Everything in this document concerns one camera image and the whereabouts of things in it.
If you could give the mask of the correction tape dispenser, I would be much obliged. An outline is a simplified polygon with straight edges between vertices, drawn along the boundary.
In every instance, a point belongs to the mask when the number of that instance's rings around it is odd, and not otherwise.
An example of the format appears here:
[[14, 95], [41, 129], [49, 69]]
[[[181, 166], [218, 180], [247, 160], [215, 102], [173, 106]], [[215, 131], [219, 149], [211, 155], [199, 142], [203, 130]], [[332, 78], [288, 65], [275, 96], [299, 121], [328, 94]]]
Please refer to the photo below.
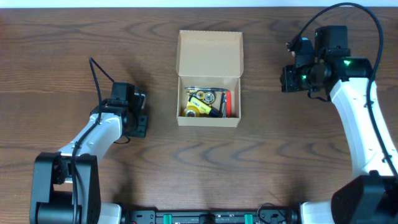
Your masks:
[[213, 91], [190, 90], [188, 94], [195, 96], [208, 105], [211, 105], [216, 100], [216, 94]]

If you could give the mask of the yellow highlighter marker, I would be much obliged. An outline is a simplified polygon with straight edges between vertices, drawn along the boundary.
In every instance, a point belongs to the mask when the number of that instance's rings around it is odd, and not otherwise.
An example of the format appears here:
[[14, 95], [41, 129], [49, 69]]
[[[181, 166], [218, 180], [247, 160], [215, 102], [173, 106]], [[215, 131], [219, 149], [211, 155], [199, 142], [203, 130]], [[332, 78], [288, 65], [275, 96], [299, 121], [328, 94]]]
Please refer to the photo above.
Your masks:
[[202, 102], [201, 100], [199, 100], [197, 97], [195, 97], [193, 95], [189, 96], [188, 102], [191, 105], [197, 107], [199, 109], [200, 113], [207, 114], [213, 118], [219, 117], [219, 112], [217, 112], [217, 110], [214, 110], [211, 106], [208, 106], [207, 104], [205, 104], [204, 102]]

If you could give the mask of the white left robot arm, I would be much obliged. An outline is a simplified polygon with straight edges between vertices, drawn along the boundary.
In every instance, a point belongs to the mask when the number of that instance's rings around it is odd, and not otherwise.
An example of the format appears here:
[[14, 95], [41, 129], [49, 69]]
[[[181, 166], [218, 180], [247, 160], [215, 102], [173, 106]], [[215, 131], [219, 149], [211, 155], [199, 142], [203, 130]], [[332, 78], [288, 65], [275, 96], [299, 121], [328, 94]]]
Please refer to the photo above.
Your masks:
[[145, 94], [133, 84], [114, 82], [110, 98], [99, 101], [70, 143], [36, 157], [30, 223], [130, 223], [126, 208], [102, 201], [98, 164], [121, 138], [146, 136], [145, 103]]

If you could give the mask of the black pen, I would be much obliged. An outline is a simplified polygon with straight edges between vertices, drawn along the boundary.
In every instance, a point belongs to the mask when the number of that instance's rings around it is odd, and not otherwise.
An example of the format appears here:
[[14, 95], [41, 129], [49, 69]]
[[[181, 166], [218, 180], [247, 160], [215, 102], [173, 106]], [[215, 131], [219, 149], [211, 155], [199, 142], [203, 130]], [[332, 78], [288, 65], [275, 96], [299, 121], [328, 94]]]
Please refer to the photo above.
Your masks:
[[220, 91], [220, 92], [225, 92], [229, 91], [226, 88], [215, 88], [215, 87], [197, 87], [197, 86], [186, 86], [184, 89], [190, 90], [190, 91]]

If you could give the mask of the red black stapler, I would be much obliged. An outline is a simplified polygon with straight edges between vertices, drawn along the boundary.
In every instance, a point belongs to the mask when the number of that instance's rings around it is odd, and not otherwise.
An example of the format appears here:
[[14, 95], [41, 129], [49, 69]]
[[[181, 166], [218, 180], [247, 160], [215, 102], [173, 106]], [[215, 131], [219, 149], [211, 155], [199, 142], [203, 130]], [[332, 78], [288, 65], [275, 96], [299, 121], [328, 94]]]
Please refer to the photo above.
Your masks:
[[232, 99], [230, 91], [225, 91], [222, 92], [221, 94], [219, 117], [220, 118], [232, 117]]

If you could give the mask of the brown cardboard box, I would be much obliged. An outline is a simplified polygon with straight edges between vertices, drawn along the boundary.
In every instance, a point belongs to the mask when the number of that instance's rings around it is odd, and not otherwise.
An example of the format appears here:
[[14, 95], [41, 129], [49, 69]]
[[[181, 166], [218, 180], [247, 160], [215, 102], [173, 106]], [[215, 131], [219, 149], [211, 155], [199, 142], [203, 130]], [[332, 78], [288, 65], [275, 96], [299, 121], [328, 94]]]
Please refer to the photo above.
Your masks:
[[[237, 127], [241, 119], [241, 76], [244, 71], [241, 32], [181, 30], [178, 37], [177, 123], [179, 126]], [[186, 86], [226, 88], [231, 92], [232, 117], [184, 117], [190, 90]], [[211, 106], [219, 112], [221, 94]]]

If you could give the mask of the yellow sticky note pad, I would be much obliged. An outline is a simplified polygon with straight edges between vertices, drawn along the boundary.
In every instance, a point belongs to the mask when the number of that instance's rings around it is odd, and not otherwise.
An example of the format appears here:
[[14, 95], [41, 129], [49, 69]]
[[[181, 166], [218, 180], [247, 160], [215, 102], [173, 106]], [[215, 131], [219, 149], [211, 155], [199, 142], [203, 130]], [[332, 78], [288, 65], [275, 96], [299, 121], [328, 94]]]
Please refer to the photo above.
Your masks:
[[188, 96], [188, 98], [187, 98], [187, 103], [186, 103], [187, 108], [193, 106], [193, 104], [190, 102], [190, 98], [191, 98], [190, 96]]

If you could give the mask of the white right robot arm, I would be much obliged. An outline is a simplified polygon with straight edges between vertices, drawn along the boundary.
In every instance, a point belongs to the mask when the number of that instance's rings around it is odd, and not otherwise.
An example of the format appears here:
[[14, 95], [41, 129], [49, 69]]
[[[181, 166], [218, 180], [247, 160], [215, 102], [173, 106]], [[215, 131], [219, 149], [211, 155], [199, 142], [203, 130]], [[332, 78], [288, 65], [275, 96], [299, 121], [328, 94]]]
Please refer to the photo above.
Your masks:
[[282, 69], [285, 93], [325, 90], [341, 118], [351, 154], [353, 180], [324, 202], [300, 206], [301, 223], [397, 223], [396, 148], [377, 100], [373, 68], [352, 57], [345, 26], [324, 26], [315, 42], [295, 37], [287, 43], [295, 58]]

